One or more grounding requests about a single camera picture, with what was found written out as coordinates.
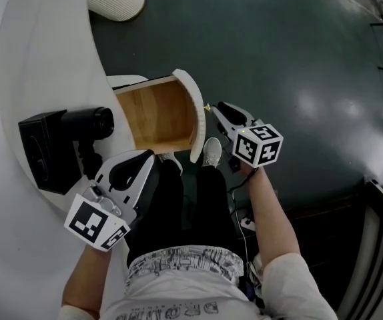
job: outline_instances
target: person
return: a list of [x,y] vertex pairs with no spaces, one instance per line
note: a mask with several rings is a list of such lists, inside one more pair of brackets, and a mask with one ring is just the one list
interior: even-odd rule
[[[294,230],[262,167],[249,178],[248,191],[264,269],[264,310],[238,289],[244,264],[235,254],[226,182],[217,169],[221,156],[220,142],[209,138],[189,233],[181,230],[182,167],[173,153],[159,156],[159,185],[133,238],[124,298],[101,319],[337,319],[300,255]],[[242,164],[242,171],[249,175],[253,169]],[[60,320],[99,319],[110,255],[85,248],[65,286]]]

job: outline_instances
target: shoe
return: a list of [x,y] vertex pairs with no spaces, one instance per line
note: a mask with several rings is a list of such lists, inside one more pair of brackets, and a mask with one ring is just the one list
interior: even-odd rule
[[177,158],[175,157],[173,152],[161,153],[161,154],[157,154],[157,156],[159,157],[161,162],[164,162],[165,160],[172,160],[174,163],[177,164],[177,166],[178,166],[178,168],[180,170],[180,174],[179,175],[183,174],[183,167],[181,166],[181,163],[179,163],[179,161],[177,160]]
[[222,154],[222,147],[220,140],[216,137],[210,137],[206,140],[204,145],[204,162],[202,167],[205,166],[218,166],[218,161],[220,161]]

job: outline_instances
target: leg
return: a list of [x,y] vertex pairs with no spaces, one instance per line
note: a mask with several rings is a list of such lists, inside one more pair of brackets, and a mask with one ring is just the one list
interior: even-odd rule
[[139,222],[127,257],[127,265],[146,253],[178,245],[181,233],[183,182],[173,160],[162,163],[149,211]]
[[192,223],[190,243],[235,251],[236,228],[230,217],[226,181],[217,164],[222,154],[220,142],[210,138],[204,147],[204,165],[198,171],[198,205]]

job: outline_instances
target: black camera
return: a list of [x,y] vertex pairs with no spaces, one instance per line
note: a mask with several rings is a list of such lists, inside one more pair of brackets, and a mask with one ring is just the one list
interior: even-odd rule
[[64,195],[81,178],[73,141],[79,142],[83,173],[93,179],[103,163],[93,142],[113,133],[114,120],[109,108],[99,107],[42,113],[18,126],[37,187]]

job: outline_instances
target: black pants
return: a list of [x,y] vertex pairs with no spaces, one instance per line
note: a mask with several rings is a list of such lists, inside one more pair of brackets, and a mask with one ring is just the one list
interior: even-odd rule
[[149,211],[139,222],[127,265],[146,253],[178,245],[211,245],[236,252],[236,229],[228,210],[226,182],[213,166],[201,167],[197,175],[198,205],[191,231],[181,229],[183,182],[172,160],[162,163]]

